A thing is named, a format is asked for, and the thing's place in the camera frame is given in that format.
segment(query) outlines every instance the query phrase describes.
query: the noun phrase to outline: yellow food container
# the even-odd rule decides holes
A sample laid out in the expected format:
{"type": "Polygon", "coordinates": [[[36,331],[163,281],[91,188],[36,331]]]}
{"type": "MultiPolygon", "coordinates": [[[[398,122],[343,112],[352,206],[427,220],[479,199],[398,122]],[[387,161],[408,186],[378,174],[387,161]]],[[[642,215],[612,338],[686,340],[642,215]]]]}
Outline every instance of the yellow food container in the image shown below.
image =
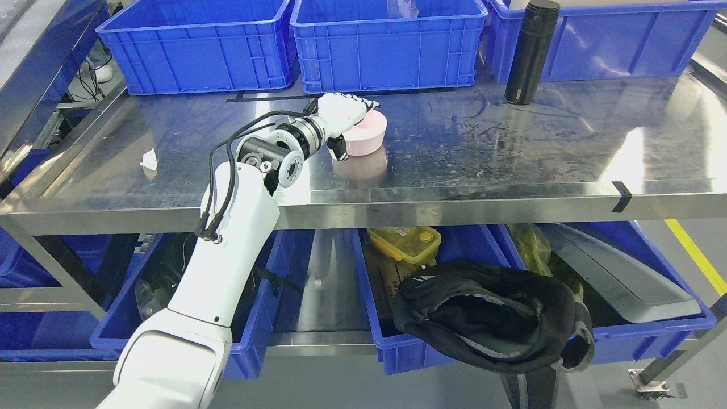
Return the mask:
{"type": "Polygon", "coordinates": [[[428,226],[368,229],[371,243],[396,261],[429,265],[439,252],[442,236],[428,226]]]}

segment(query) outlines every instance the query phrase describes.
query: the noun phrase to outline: black thermos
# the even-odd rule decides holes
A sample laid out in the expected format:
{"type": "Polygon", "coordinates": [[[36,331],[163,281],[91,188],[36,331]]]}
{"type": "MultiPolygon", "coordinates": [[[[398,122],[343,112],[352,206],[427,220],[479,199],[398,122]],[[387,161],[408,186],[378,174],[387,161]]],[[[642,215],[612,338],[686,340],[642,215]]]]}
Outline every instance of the black thermos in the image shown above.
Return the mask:
{"type": "Polygon", "coordinates": [[[505,90],[509,103],[527,105],[533,102],[560,12],[560,4],[551,0],[531,0],[525,8],[505,90]]]}

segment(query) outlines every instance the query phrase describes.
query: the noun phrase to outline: white paper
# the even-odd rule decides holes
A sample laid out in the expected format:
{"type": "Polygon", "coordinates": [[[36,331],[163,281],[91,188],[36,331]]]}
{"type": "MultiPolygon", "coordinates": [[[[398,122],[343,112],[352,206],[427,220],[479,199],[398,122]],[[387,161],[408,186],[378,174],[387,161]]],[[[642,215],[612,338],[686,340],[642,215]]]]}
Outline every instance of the white paper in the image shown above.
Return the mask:
{"type": "Polygon", "coordinates": [[[156,161],[156,152],[154,151],[154,148],[152,148],[151,151],[145,153],[141,157],[141,163],[139,163],[139,165],[141,165],[147,169],[156,171],[157,161],[156,161]]]}

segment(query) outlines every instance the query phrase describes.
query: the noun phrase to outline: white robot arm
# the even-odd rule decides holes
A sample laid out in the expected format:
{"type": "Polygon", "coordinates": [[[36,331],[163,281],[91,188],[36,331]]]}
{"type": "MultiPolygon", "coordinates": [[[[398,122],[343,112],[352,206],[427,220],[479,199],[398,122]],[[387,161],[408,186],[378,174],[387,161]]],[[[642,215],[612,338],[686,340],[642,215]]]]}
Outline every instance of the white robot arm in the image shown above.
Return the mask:
{"type": "Polygon", "coordinates": [[[309,104],[310,115],[291,117],[265,137],[244,138],[234,167],[230,162],[217,167],[202,199],[199,238],[184,276],[167,308],[129,339],[113,374],[116,388],[99,409],[209,406],[230,354],[235,308],[280,214],[272,193],[278,185],[292,185],[303,161],[324,142],[338,160],[346,159],[341,134],[378,107],[332,93],[314,101],[317,109],[309,104]],[[214,226],[204,211],[210,194],[210,214],[220,216],[214,226]]]}

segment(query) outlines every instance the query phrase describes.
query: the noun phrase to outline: blue plastic crate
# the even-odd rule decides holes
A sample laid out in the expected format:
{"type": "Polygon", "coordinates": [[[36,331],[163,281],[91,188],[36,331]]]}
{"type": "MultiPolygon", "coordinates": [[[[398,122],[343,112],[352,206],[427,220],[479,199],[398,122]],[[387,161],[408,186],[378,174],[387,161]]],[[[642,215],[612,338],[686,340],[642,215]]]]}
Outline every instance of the blue plastic crate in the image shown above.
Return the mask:
{"type": "MultiPolygon", "coordinates": [[[[569,223],[576,229],[595,229],[615,241],[622,250],[641,260],[666,278],[682,287],[699,302],[702,313],[675,319],[664,319],[640,324],[597,327],[593,330],[596,341],[594,363],[638,361],[649,358],[667,357],[682,341],[695,330],[714,327],[717,319],[694,291],[679,276],[674,267],[646,237],[634,222],[591,222],[569,223]]],[[[512,242],[509,235],[504,242],[512,242]]],[[[511,253],[518,268],[524,265],[517,251],[511,253]]]]}
{"type": "Polygon", "coordinates": [[[293,80],[289,0],[138,0],[96,29],[129,94],[274,90],[293,80]]]}
{"type": "MultiPolygon", "coordinates": [[[[503,0],[486,0],[486,6],[486,61],[504,83],[525,11],[508,10],[503,0]]],[[[726,0],[564,7],[540,81],[679,76],[725,7],[726,0]]]]}
{"type": "MultiPolygon", "coordinates": [[[[436,258],[439,263],[461,258],[473,263],[509,265],[505,254],[500,250],[492,234],[492,231],[495,231],[500,237],[507,235],[505,227],[502,225],[438,226],[435,229],[442,235],[442,244],[436,258]]],[[[361,298],[366,305],[371,334],[378,350],[379,362],[384,364],[384,372],[387,375],[392,375],[456,362],[413,335],[384,336],[382,334],[382,323],[379,321],[376,312],[369,273],[366,270],[366,261],[361,247],[361,240],[365,235],[365,230],[352,234],[353,248],[356,254],[356,269],[361,298]]]]}
{"type": "Polygon", "coordinates": [[[98,320],[89,312],[0,314],[0,360],[7,362],[113,361],[119,353],[93,349],[98,320]]]}
{"type": "MultiPolygon", "coordinates": [[[[256,264],[264,266],[279,277],[287,277],[291,272],[305,272],[308,265],[297,268],[297,264],[291,263],[291,256],[301,243],[307,242],[306,238],[311,234],[311,231],[281,231],[274,234],[263,247],[256,264]]],[[[167,234],[157,239],[143,259],[134,263],[134,271],[91,336],[93,347],[120,352],[129,341],[129,337],[142,322],[134,294],[136,281],[152,252],[170,238],[171,235],[167,234]]],[[[232,345],[225,378],[254,379],[260,375],[280,298],[280,294],[276,295],[268,280],[260,282],[241,339],[232,345]]]]}
{"type": "MultiPolygon", "coordinates": [[[[46,157],[51,149],[32,149],[12,178],[15,185],[28,176],[46,157]]],[[[71,249],[76,251],[81,261],[93,273],[99,274],[99,281],[104,284],[113,280],[114,271],[98,271],[101,260],[111,240],[105,234],[64,236],[62,239],[71,249]]],[[[25,251],[5,230],[0,229],[0,288],[58,287],[58,282],[25,251]]]]}
{"type": "Polygon", "coordinates": [[[291,25],[303,90],[410,90],[475,83],[480,0],[297,0],[291,25]]]}

